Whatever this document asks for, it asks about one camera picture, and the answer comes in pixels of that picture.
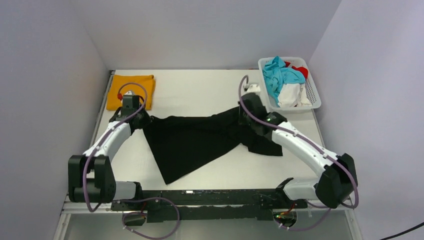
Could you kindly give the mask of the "black t shirt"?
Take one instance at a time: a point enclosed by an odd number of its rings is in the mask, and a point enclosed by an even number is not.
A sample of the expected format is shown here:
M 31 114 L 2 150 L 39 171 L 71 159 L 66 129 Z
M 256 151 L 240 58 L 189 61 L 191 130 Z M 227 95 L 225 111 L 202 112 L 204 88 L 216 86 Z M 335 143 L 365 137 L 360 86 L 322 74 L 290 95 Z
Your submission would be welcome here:
M 254 154 L 283 156 L 280 145 L 238 120 L 238 107 L 211 116 L 152 116 L 143 133 L 164 183 L 179 180 L 239 145 Z

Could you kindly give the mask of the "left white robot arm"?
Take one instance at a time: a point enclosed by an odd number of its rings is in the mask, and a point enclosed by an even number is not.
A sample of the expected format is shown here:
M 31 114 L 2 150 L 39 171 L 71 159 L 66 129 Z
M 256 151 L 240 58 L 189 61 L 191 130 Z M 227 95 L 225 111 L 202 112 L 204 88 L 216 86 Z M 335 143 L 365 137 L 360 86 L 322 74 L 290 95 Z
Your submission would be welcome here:
M 144 196 L 139 182 L 116 181 L 112 160 L 122 144 L 152 119 L 139 95 L 124 95 L 100 138 L 81 155 L 68 160 L 68 197 L 74 203 L 111 203 L 124 200 L 131 210 L 139 209 Z

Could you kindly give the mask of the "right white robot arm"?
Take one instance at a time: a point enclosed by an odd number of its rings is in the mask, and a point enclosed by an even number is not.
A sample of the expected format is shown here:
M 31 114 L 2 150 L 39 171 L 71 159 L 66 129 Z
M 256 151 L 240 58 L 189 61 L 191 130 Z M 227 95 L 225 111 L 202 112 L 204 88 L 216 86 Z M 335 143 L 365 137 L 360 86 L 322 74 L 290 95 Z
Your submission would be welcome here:
M 288 178 L 275 194 L 276 203 L 289 207 L 295 200 L 318 200 L 324 207 L 346 206 L 345 200 L 358 193 L 354 159 L 320 146 L 302 134 L 284 116 L 267 112 L 256 93 L 239 95 L 239 123 L 249 126 L 257 135 L 290 151 L 314 173 L 311 178 Z

